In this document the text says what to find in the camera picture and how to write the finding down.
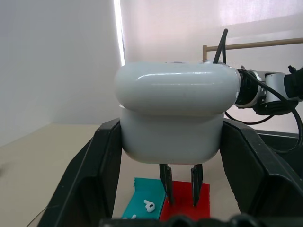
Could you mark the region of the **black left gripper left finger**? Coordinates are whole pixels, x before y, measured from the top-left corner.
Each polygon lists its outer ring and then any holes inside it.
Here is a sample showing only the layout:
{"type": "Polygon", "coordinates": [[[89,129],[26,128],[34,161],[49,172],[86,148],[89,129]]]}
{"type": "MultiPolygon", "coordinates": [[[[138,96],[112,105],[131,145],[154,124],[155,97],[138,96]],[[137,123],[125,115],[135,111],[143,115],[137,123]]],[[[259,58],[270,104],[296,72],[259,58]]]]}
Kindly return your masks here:
{"type": "Polygon", "coordinates": [[[121,157],[116,118],[100,125],[68,164],[37,227],[98,227],[112,218],[121,157]]]}

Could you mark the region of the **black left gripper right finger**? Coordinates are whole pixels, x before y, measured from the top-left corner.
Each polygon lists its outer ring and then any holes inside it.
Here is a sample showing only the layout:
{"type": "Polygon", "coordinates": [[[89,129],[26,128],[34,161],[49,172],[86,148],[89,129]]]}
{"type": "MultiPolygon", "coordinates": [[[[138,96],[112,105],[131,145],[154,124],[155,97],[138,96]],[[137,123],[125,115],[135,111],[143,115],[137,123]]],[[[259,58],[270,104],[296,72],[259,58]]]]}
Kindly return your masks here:
{"type": "Polygon", "coordinates": [[[220,154],[241,212],[232,223],[303,227],[303,179],[265,144],[255,129],[225,119],[220,154]]]}

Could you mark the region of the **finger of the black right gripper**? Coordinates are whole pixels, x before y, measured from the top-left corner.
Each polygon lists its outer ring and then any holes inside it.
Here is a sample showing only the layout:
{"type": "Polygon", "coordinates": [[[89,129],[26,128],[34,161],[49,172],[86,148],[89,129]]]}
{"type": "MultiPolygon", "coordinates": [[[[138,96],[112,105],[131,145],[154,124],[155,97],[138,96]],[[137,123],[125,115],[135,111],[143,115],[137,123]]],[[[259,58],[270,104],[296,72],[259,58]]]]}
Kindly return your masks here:
{"type": "Polygon", "coordinates": [[[172,180],[171,167],[169,167],[167,164],[159,164],[159,168],[160,168],[160,180],[162,182],[167,199],[169,203],[173,205],[174,195],[173,195],[173,180],[172,180]]]}
{"type": "Polygon", "coordinates": [[[203,184],[203,165],[197,164],[191,168],[191,183],[192,183],[192,196],[193,196],[193,206],[197,206],[200,191],[203,184]]]}

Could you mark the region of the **white earbud charging case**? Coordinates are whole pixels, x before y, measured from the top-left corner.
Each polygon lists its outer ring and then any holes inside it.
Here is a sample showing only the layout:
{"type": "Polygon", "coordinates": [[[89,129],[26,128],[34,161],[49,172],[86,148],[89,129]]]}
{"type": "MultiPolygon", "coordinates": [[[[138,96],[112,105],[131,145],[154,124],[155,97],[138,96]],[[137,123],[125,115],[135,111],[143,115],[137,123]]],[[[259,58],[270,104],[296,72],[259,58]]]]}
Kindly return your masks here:
{"type": "Polygon", "coordinates": [[[148,164],[201,164],[220,146],[224,112],[240,91],[238,71],[213,63],[133,62],[115,76],[122,147],[148,164]]]}

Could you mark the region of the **dark grey bin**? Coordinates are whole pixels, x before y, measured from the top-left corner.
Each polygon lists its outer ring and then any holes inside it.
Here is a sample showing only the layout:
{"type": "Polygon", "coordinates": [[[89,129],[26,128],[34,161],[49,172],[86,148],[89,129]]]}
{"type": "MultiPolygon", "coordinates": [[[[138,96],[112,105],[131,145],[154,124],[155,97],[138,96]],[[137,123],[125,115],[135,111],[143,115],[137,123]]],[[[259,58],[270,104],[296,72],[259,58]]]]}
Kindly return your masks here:
{"type": "MultiPolygon", "coordinates": [[[[276,150],[292,149],[295,146],[298,137],[298,134],[288,132],[264,130],[256,130],[256,132],[268,147],[276,150]]],[[[279,155],[303,179],[303,147],[297,151],[279,155]]]]}

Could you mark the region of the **teal plastic tray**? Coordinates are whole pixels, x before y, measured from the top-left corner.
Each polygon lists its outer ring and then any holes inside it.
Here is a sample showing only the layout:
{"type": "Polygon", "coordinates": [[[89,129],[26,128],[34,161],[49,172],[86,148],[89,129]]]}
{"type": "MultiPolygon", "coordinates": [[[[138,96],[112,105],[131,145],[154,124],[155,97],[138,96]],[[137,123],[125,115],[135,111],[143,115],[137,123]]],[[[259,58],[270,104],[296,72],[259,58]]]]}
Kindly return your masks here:
{"type": "Polygon", "coordinates": [[[131,197],[122,219],[131,219],[135,214],[136,219],[155,219],[158,220],[161,215],[162,206],[166,198],[161,180],[149,178],[134,179],[134,193],[131,197]],[[155,211],[147,213],[144,200],[155,203],[155,211]]]}

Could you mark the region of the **red plastic tray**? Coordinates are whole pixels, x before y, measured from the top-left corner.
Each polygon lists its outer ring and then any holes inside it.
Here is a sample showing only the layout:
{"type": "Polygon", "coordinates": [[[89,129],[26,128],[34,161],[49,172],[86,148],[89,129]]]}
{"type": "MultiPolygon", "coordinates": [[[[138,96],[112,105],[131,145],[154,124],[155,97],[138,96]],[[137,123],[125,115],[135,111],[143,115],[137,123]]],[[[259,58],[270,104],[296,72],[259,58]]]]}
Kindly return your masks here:
{"type": "Polygon", "coordinates": [[[167,221],[173,216],[184,215],[192,220],[210,218],[210,185],[202,184],[199,201],[196,206],[193,205],[192,184],[190,182],[174,181],[173,195],[175,202],[169,204],[164,201],[160,215],[160,221],[167,221]]]}

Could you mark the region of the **wooden dowel rack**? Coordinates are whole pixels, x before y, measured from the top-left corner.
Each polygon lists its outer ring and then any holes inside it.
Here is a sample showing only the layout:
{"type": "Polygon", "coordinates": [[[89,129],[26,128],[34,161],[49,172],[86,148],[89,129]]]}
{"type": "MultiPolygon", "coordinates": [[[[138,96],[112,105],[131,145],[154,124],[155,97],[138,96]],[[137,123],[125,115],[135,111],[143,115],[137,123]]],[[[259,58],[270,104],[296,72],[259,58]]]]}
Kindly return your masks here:
{"type": "MultiPolygon", "coordinates": [[[[221,38],[219,44],[222,44],[223,62],[226,63],[226,50],[270,47],[270,46],[291,45],[291,44],[303,44],[303,38],[291,38],[291,39],[281,39],[281,40],[272,40],[272,41],[226,45],[226,37],[223,36],[221,38]]],[[[208,60],[208,52],[217,51],[218,47],[219,47],[219,45],[218,46],[204,45],[202,48],[202,62],[206,62],[208,60]]]]}

